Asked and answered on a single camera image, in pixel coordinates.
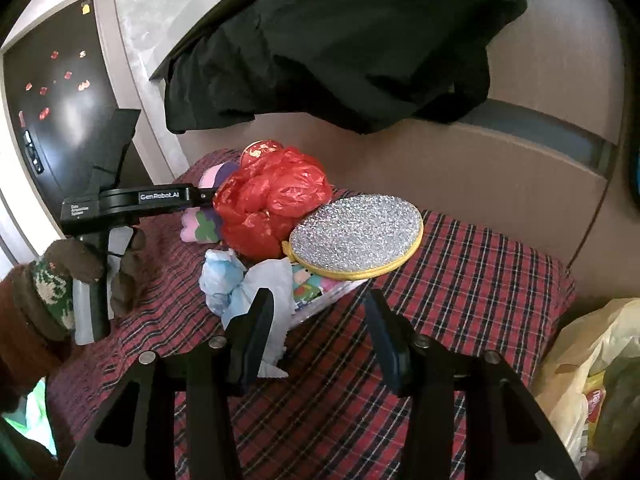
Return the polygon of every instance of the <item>light blue plastic bag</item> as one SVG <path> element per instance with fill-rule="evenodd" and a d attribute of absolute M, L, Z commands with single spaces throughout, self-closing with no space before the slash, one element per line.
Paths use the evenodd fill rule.
<path fill-rule="evenodd" d="M 207 251 L 200 276 L 200 288 L 207 297 L 210 311 L 222 317 L 229 306 L 231 291 L 240 285 L 245 272 L 246 267 L 238 260 L 233 249 Z"/>

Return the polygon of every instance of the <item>glitter coin purse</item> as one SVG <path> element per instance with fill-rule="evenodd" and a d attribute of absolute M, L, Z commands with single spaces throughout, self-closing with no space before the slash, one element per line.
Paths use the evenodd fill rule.
<path fill-rule="evenodd" d="M 411 203 L 357 195 L 319 207 L 282 245 L 290 259 L 319 276 L 366 280 L 404 264 L 420 246 L 423 229 Z"/>

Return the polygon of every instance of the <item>plush toy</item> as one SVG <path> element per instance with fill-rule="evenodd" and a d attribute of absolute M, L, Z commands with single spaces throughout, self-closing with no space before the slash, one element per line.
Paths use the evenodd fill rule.
<path fill-rule="evenodd" d="M 202 175 L 198 187 L 219 187 L 237 169 L 238 165 L 235 162 L 213 166 Z M 182 215 L 182 225 L 180 238 L 183 242 L 215 244 L 220 241 L 222 218 L 213 206 L 187 209 Z"/>

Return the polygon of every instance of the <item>metal bolt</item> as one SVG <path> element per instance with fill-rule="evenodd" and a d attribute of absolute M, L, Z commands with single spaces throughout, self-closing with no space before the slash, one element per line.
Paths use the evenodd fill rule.
<path fill-rule="evenodd" d="M 209 347 L 213 349 L 224 348 L 226 345 L 226 338 L 221 335 L 213 336 L 209 339 Z"/>
<path fill-rule="evenodd" d="M 140 357 L 138 357 L 138 361 L 140 361 L 141 365 L 149 365 L 155 360 L 156 354 L 149 350 L 147 350 L 146 352 L 142 352 L 142 354 L 140 354 Z"/>
<path fill-rule="evenodd" d="M 427 336 L 422 334 L 416 334 L 414 336 L 414 345 L 418 348 L 429 348 L 430 344 L 431 342 Z"/>
<path fill-rule="evenodd" d="M 497 365 L 500 362 L 500 354 L 494 350 L 489 350 L 484 353 L 484 360 L 492 365 Z"/>

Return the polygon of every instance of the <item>plaid fabric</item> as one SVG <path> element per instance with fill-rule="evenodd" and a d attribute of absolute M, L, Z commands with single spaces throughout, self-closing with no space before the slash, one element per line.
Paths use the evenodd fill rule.
<path fill-rule="evenodd" d="M 207 155 L 181 182 L 239 153 Z M 344 190 L 337 196 L 349 195 Z M 529 383 L 574 282 L 560 262 L 505 236 L 425 211 L 424 239 L 395 272 L 371 280 L 289 333 L 280 367 L 288 380 L 261 380 L 230 399 L 236 444 L 247 479 L 393 478 L 410 402 L 382 385 L 362 301 L 378 287 L 420 332 L 457 352 L 501 352 Z M 142 304 L 113 335 L 78 349 L 49 380 L 49 417 L 62 458 L 140 352 L 187 352 L 220 332 L 198 277 L 211 246 L 180 241 L 180 214 L 145 219 L 146 258 L 164 262 Z M 456 400 L 452 477 L 464 468 L 464 407 Z M 177 478 L 187 479 L 185 396 L 176 400 Z"/>

